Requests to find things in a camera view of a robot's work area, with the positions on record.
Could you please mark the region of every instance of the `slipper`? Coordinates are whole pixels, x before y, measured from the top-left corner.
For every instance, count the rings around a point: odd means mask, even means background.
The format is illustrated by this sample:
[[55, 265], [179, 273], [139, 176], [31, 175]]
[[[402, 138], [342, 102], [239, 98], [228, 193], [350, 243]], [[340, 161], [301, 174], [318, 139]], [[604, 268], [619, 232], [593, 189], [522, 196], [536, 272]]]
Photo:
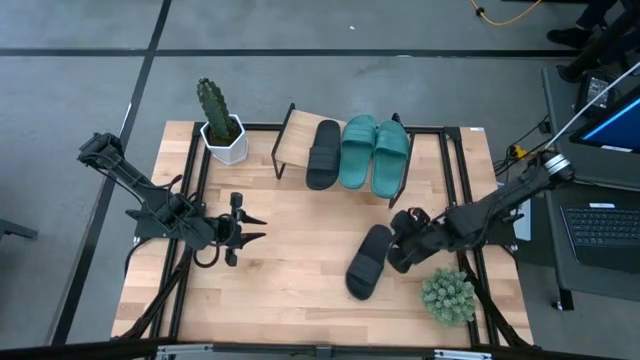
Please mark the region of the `slipper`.
[[345, 276], [347, 289], [357, 299], [367, 300], [373, 293], [391, 241], [391, 230], [386, 226], [374, 225], [369, 229]]
[[347, 189], [364, 185], [369, 161], [376, 143], [376, 121], [369, 115], [359, 115], [347, 123], [342, 132], [340, 183]]
[[400, 189], [408, 158], [409, 139], [404, 127], [393, 120], [380, 124], [373, 151], [371, 191], [381, 198], [392, 199]]
[[340, 125], [333, 120], [318, 124], [313, 146], [309, 149], [306, 182], [311, 190], [329, 188], [340, 169]]

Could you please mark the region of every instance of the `green succulent plant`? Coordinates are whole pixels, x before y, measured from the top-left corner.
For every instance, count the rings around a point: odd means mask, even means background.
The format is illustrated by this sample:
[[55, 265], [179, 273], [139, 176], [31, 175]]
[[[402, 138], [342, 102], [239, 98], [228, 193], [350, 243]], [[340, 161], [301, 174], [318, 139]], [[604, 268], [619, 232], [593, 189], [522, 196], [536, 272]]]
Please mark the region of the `green succulent plant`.
[[439, 322], [456, 326], [473, 320], [473, 285], [465, 279], [464, 272], [438, 268], [424, 281], [422, 301]]
[[200, 78], [197, 93], [209, 123], [209, 133], [207, 134], [209, 144], [213, 146], [231, 145], [240, 135], [240, 128], [236, 121], [229, 117], [229, 110], [222, 91], [213, 81]]

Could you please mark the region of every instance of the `green slide sandal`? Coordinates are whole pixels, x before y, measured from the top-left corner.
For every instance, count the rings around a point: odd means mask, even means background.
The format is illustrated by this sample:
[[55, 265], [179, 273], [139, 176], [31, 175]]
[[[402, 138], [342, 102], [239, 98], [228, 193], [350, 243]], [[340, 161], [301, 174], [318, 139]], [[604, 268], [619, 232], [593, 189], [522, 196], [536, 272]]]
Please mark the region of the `green slide sandal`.
[[383, 122], [373, 151], [371, 191], [381, 198], [392, 199], [400, 189], [408, 157], [409, 139], [402, 125], [392, 120]]
[[376, 121], [369, 115], [351, 119], [342, 132], [340, 157], [340, 183], [347, 189], [359, 189], [364, 185], [369, 171], [369, 161], [376, 143]]

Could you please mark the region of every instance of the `concrete floor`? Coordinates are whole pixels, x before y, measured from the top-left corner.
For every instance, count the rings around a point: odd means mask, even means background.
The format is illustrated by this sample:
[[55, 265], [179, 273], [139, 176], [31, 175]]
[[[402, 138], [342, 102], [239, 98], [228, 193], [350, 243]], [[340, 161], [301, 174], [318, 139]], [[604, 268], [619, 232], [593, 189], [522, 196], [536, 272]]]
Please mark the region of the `concrete floor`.
[[[481, 2], [496, 20], [529, 5]], [[4, 0], [0, 48], [147, 48], [161, 4]], [[582, 8], [542, 4], [521, 22], [496, 28], [466, 1], [173, 0], [159, 48], [553, 50], [561, 48], [546, 41], [546, 31], [570, 26]], [[142, 60], [0, 57], [0, 218], [40, 231], [36, 241], [6, 237], [0, 244], [0, 348], [49, 340], [101, 182], [75, 160], [77, 148], [94, 131], [119, 131]], [[166, 120], [204, 120], [195, 84], [208, 76], [246, 122], [280, 122], [292, 101], [343, 119], [398, 112], [407, 124], [482, 126], [499, 159], [546, 115], [540, 69], [566, 61], [156, 57], [127, 158], [150, 173]], [[535, 133], [522, 144], [543, 139]], [[124, 210], [135, 205], [115, 191], [70, 342], [109, 337], [134, 229]], [[640, 353], [633, 341], [640, 336], [637, 303], [576, 294], [576, 311], [558, 313], [549, 307], [553, 269], [523, 264], [520, 276], [538, 345], [620, 358]]]

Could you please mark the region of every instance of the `white pot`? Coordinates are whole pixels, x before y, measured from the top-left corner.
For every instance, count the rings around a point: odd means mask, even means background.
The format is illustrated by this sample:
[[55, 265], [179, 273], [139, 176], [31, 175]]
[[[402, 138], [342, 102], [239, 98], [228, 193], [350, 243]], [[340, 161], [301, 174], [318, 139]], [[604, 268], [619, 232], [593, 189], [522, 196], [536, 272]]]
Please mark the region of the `white pot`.
[[238, 115], [229, 114], [229, 117], [234, 118], [240, 127], [240, 135], [236, 138], [236, 141], [234, 141], [233, 144], [229, 146], [210, 145], [209, 141], [207, 141], [209, 123], [204, 124], [204, 126], [200, 128], [200, 134], [214, 158], [227, 165], [234, 165], [247, 159], [247, 155], [249, 154], [249, 140], [247, 139], [247, 133], [244, 131], [244, 126], [242, 126], [242, 122], [240, 122]]

